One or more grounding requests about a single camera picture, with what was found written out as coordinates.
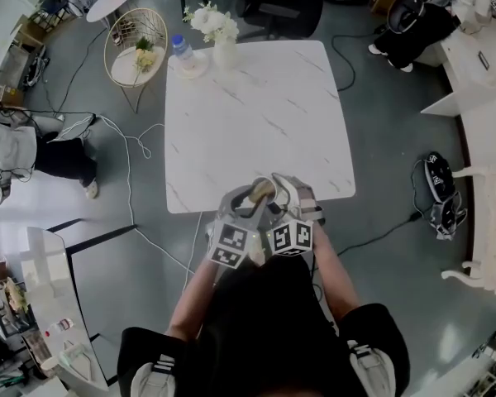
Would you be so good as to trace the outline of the white flower bouquet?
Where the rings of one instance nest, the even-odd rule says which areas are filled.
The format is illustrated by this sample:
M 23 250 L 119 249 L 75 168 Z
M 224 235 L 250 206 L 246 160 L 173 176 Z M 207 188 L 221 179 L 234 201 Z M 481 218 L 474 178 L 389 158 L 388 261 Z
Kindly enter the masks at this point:
M 203 35 L 203 41 L 223 44 L 236 42 L 239 36 L 237 22 L 231 18 L 229 12 L 222 13 L 216 4 L 201 3 L 194 11 L 186 6 L 183 11 L 183 21 L 192 29 Z

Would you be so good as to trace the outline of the yellow flower bunch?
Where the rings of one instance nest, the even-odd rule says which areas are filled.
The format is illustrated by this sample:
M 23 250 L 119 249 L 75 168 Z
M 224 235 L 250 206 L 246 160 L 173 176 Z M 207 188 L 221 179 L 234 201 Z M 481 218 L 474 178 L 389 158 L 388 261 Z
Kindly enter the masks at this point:
M 139 72 L 147 72 L 155 63 L 156 54 L 153 43 L 146 37 L 141 37 L 135 47 L 135 66 Z

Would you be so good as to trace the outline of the clear water bottle blue cap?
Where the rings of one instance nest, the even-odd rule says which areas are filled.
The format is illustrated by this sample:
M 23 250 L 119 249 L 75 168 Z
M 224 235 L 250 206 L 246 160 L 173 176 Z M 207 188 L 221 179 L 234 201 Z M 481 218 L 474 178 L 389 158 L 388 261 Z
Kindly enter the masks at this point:
M 180 66 L 185 70 L 193 69 L 196 66 L 196 60 L 191 45 L 180 34 L 173 35 L 171 43 Z

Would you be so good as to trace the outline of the person's right hand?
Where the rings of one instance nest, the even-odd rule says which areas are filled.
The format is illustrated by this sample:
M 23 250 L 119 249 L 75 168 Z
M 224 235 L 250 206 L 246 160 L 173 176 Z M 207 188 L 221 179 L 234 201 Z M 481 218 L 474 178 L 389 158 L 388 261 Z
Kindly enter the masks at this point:
M 298 201 L 302 213 L 310 213 L 317 210 L 315 194 L 312 191 L 312 188 L 307 184 L 303 184 L 298 189 Z

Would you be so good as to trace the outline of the glossy white desk black legs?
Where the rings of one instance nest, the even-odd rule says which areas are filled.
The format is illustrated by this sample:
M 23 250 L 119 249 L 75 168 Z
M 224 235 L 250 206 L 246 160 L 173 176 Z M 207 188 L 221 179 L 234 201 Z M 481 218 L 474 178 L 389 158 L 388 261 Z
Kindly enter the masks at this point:
M 49 371 L 60 366 L 86 385 L 107 391 L 117 379 L 105 376 L 93 348 L 93 341 L 100 335 L 88 333 L 79 302 L 73 255 L 133 231 L 137 225 L 66 246 L 58 232 L 81 221 L 77 218 L 47 229 L 28 227 L 28 250 L 21 253 L 21 270 L 26 301 L 50 352 L 50 358 L 42 362 L 42 369 Z M 46 337 L 45 330 L 62 318 L 70 318 L 74 326 L 61 334 Z

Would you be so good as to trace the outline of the white ceramic vase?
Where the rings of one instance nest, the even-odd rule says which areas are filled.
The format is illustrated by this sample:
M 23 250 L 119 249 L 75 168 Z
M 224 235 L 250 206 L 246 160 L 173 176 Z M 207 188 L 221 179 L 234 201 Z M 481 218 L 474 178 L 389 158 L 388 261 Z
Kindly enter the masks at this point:
M 212 57 L 215 65 L 220 69 L 229 70 L 235 68 L 238 61 L 236 41 L 231 38 L 216 41 Z

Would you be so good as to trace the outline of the white round side table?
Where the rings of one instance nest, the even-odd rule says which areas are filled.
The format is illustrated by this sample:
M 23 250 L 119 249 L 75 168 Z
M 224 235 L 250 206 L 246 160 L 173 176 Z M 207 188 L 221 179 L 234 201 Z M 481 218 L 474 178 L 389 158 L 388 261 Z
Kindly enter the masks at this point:
M 97 0 L 89 9 L 86 16 L 87 22 L 98 22 L 119 9 L 129 0 Z

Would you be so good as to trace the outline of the person's right forearm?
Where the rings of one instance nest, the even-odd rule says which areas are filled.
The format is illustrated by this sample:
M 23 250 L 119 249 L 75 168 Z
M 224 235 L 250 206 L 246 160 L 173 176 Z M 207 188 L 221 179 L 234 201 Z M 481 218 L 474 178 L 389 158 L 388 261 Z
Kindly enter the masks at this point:
M 313 224 L 312 249 L 327 307 L 336 323 L 339 323 L 350 311 L 360 307 L 359 297 L 328 235 L 318 222 Z

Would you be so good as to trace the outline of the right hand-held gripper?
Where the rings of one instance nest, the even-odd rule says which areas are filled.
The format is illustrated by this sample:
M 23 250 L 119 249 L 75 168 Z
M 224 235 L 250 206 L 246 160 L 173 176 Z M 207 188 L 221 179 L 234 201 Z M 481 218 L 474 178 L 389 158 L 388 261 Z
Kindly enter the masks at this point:
M 315 222 L 325 222 L 321 206 L 317 210 L 302 213 L 298 201 L 298 189 L 305 184 L 300 179 L 272 173 L 276 195 L 274 203 L 266 205 L 270 230 L 266 236 L 273 256 L 297 256 L 312 250 L 312 229 Z

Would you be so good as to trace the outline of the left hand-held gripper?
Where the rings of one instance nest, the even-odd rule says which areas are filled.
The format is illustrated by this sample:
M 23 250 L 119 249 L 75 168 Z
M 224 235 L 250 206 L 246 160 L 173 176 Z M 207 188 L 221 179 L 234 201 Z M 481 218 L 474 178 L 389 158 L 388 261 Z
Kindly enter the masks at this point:
M 259 236 L 258 226 L 269 203 L 269 197 L 263 196 L 248 214 L 235 213 L 252 189 L 251 184 L 246 184 L 223 196 L 208 231 L 206 257 L 210 261 L 237 269 L 248 256 Z

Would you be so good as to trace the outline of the small clear bottle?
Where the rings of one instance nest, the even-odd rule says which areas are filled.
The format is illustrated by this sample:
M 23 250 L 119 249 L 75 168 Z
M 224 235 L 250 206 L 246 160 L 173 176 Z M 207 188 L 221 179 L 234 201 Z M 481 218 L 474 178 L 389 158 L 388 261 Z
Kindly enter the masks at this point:
M 45 336 L 50 337 L 53 335 L 61 334 L 74 326 L 74 322 L 70 318 L 62 318 L 61 320 L 52 323 L 46 330 Z

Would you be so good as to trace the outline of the white cabinet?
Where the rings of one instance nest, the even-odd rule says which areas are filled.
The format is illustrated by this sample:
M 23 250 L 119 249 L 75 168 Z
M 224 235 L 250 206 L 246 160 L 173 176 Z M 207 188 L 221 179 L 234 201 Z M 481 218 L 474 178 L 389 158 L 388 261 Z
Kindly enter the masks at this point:
M 479 61 L 480 51 L 489 62 L 488 71 Z M 460 117 L 470 163 L 496 162 L 496 20 L 472 34 L 453 32 L 426 49 L 417 61 L 441 66 L 451 86 L 446 96 L 421 113 Z

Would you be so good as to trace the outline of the white round coaster plate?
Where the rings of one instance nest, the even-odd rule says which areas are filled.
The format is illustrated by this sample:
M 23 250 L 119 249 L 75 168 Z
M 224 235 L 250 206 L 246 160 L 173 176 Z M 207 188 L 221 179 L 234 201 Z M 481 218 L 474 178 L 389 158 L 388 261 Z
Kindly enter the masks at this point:
M 202 76 L 209 66 L 209 58 L 202 50 L 195 50 L 188 60 L 172 55 L 168 61 L 169 69 L 181 79 L 196 79 Z

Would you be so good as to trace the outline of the spare black hand-held gripper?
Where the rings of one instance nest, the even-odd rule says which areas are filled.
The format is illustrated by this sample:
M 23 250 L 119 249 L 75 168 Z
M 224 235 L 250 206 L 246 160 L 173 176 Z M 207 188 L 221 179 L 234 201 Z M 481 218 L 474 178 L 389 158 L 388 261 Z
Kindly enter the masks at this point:
M 432 151 L 424 160 L 424 171 L 432 196 L 444 203 L 456 192 L 455 181 L 448 161 L 440 153 Z

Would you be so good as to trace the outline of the person's left shoe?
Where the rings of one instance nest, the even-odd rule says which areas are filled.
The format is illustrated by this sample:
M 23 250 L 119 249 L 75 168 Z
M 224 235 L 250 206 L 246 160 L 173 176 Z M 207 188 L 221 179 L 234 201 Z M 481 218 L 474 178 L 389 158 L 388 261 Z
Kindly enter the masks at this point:
M 266 255 L 266 244 L 263 242 L 261 237 L 254 239 L 253 243 L 250 245 L 248 251 L 248 257 L 257 265 L 262 266 L 267 259 Z

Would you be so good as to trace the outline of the black office chair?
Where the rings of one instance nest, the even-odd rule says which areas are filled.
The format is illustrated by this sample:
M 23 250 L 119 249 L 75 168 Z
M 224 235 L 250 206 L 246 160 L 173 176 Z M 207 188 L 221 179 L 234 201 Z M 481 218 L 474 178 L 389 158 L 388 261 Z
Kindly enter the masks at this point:
M 322 9 L 323 0 L 236 0 L 237 16 L 256 28 L 237 40 L 308 38 L 317 29 Z

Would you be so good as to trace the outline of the person's left forearm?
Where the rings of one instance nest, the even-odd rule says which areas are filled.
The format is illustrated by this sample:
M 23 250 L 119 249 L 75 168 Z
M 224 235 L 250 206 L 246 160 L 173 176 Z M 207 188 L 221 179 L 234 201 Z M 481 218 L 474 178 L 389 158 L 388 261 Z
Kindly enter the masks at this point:
M 214 292 L 219 265 L 204 258 L 183 291 L 170 319 L 166 335 L 184 342 L 198 336 Z

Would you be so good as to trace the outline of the person's black clothing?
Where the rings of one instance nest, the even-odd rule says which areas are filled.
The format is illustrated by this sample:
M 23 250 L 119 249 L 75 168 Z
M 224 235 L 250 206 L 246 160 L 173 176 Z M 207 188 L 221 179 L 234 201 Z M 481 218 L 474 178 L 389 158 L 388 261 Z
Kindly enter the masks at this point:
M 400 397 L 410 362 L 388 309 L 367 304 L 331 324 L 304 259 L 276 256 L 224 274 L 191 341 L 124 330 L 117 377 L 121 397 L 259 397 L 277 390 L 368 397 L 352 344 L 387 362 Z

